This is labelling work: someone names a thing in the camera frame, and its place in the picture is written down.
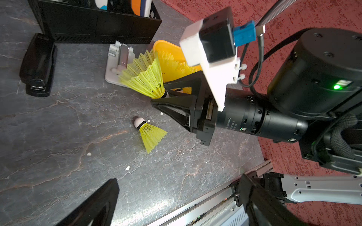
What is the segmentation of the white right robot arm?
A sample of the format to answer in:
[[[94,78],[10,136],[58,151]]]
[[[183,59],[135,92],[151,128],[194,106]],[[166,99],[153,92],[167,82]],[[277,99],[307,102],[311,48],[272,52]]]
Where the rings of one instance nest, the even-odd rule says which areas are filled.
[[[228,188],[252,226],[301,226],[286,203],[362,202],[362,36],[337,28],[308,28],[283,40],[265,58],[294,42],[267,94],[227,89],[225,107],[197,72],[167,84],[170,98],[151,101],[209,145],[216,127],[298,142],[304,159],[343,176],[242,175]]]

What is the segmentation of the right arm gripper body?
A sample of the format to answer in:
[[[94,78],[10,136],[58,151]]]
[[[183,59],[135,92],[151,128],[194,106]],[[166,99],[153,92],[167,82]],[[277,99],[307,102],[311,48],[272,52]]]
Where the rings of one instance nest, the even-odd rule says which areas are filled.
[[[196,100],[193,133],[201,145],[210,146],[218,116],[218,105],[208,85],[201,85]]]

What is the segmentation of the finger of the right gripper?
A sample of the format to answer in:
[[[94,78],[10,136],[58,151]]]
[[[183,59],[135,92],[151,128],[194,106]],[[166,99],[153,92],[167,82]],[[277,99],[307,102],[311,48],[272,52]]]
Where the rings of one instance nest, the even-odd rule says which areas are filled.
[[[183,78],[171,82],[166,82],[164,84],[164,88],[166,89],[166,91],[169,93],[170,96],[187,96],[189,94],[178,92],[176,90],[191,87],[190,95],[198,96],[204,79],[205,76],[203,72],[198,71],[193,74],[187,75]]]
[[[195,95],[176,96],[151,100],[151,105],[160,112],[171,117],[190,133],[196,133],[194,125],[196,112]]]

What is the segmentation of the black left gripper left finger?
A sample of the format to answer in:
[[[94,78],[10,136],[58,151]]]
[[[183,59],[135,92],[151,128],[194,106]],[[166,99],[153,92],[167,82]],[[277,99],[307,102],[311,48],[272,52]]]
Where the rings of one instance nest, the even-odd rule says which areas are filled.
[[[118,195],[117,179],[110,179],[57,225],[109,226],[115,212]]]

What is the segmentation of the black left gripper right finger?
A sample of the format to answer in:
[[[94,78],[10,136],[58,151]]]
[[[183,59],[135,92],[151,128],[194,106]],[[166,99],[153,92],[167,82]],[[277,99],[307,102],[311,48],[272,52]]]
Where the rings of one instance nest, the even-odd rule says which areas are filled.
[[[246,174],[243,174],[239,181],[239,198],[251,226],[307,225]]]

